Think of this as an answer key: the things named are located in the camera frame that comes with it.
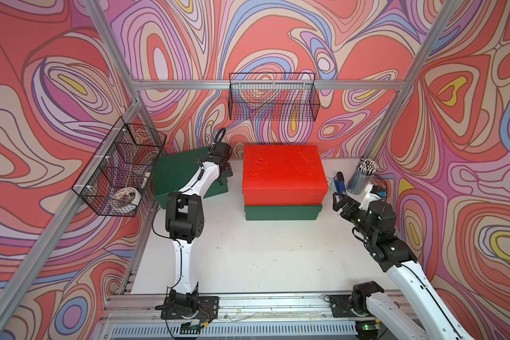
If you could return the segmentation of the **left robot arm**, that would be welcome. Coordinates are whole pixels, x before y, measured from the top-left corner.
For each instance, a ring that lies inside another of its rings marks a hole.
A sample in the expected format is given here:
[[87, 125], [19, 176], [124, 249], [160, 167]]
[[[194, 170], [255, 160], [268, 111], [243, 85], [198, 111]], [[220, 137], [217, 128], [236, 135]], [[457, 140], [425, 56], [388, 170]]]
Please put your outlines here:
[[167, 289], [163, 315], [194, 317], [199, 312], [198, 281], [191, 270], [192, 248], [205, 225], [203, 198], [211, 185], [232, 176], [229, 159], [232, 148], [213, 142], [208, 156], [197, 161], [198, 168], [187, 184], [169, 194], [165, 209], [165, 230], [174, 244], [174, 284]]

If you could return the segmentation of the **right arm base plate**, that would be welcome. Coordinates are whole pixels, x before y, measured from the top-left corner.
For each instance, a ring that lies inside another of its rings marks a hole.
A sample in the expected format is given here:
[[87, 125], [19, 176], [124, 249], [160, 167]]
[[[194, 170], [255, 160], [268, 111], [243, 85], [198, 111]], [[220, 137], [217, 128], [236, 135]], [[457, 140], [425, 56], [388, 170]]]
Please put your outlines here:
[[356, 293], [353, 295], [325, 295], [322, 299], [330, 305], [334, 318], [373, 316], [368, 311], [366, 298]]

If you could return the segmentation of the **red shoebox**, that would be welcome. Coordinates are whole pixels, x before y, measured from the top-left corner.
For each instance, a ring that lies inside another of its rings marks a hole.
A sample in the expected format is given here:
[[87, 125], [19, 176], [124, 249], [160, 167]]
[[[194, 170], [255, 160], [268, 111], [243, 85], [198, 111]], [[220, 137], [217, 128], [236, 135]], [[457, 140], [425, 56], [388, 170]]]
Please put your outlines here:
[[320, 205], [329, 185], [314, 145], [245, 147], [245, 205]]

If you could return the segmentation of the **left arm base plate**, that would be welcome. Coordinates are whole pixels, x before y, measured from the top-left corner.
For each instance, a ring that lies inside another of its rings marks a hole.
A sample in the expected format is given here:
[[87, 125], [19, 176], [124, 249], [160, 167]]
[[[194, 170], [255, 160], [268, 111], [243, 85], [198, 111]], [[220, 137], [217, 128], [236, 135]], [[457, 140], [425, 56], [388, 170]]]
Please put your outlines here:
[[220, 298], [218, 296], [173, 296], [167, 297], [161, 309], [162, 320], [206, 320], [218, 318]]

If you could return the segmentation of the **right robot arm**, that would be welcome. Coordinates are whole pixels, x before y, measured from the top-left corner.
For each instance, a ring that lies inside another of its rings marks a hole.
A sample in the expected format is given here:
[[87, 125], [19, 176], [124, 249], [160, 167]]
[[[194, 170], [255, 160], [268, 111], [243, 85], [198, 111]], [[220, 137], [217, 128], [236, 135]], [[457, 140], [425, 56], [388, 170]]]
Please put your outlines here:
[[471, 339], [429, 282], [414, 252], [395, 234], [397, 216], [389, 203], [375, 199], [363, 207], [351, 196], [335, 193], [333, 209], [354, 226], [354, 236], [399, 288], [418, 320], [408, 317], [374, 281], [354, 286], [348, 302], [353, 314], [374, 316], [397, 339]]

